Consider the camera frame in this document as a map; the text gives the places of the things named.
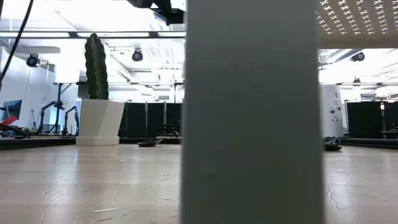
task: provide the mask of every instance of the white cylinder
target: white cylinder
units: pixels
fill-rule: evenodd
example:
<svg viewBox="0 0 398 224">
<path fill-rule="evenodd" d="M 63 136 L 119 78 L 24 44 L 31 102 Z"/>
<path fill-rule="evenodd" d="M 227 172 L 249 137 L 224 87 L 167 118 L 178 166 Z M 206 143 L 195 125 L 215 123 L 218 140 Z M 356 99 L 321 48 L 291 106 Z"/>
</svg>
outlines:
<svg viewBox="0 0 398 224">
<path fill-rule="evenodd" d="M 320 110 L 323 137 L 342 137 L 343 113 L 340 88 L 338 86 L 320 86 Z"/>
</svg>

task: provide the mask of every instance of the security camera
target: security camera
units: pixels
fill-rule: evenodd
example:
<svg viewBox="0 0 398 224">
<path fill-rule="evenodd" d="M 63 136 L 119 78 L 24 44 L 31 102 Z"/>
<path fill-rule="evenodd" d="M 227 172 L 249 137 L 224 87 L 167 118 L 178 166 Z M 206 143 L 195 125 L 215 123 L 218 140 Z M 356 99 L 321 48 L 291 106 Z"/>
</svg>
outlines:
<svg viewBox="0 0 398 224">
<path fill-rule="evenodd" d="M 40 66 L 40 59 L 38 54 L 30 54 L 29 58 L 26 60 L 26 65 L 30 68 L 37 68 Z"/>
<path fill-rule="evenodd" d="M 362 62 L 365 59 L 365 54 L 362 52 L 351 57 L 353 62 Z"/>
<path fill-rule="evenodd" d="M 136 49 L 135 51 L 134 51 L 134 53 L 132 54 L 132 60 L 133 61 L 135 61 L 135 62 L 140 62 L 140 61 L 142 61 L 143 59 L 144 59 L 144 56 L 142 56 L 142 53 L 141 53 L 141 49 Z"/>
</svg>

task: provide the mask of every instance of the ceiling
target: ceiling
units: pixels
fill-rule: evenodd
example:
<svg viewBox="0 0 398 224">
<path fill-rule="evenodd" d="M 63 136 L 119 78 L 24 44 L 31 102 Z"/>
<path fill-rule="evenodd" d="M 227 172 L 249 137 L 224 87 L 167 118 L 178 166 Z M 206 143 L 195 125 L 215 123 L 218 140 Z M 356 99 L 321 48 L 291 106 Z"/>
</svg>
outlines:
<svg viewBox="0 0 398 224">
<path fill-rule="evenodd" d="M 0 30 L 17 31 L 28 2 L 5 0 Z M 185 11 L 185 0 L 172 0 L 172 5 Z M 323 64 L 320 82 L 352 82 L 354 78 L 360 78 L 362 82 L 398 81 L 398 51 L 394 50 L 398 49 L 398 0 L 320 0 L 314 15 L 319 24 L 322 49 L 319 51 Z M 155 18 L 151 10 L 134 8 L 124 0 L 35 0 L 25 28 L 25 31 L 47 32 L 184 30 L 184 25 L 166 26 Z M 0 40 L 1 45 L 12 44 L 12 39 Z M 102 38 L 102 41 L 109 53 L 108 58 L 112 60 L 109 63 L 113 65 L 108 73 L 115 77 L 116 82 L 123 80 L 117 75 L 121 70 L 140 82 L 183 80 L 183 39 Z M 50 63 L 70 58 L 84 70 L 84 43 L 82 39 L 22 39 L 18 51 L 23 55 L 31 46 L 56 47 L 60 54 L 44 51 L 39 57 Z M 143 61 L 131 60 L 135 49 L 142 50 Z M 350 52 L 363 52 L 366 59 L 352 62 L 349 60 Z M 344 86 L 343 91 L 351 91 L 353 87 Z M 360 91 L 374 95 L 398 93 L 394 86 L 367 86 Z"/>
</svg>

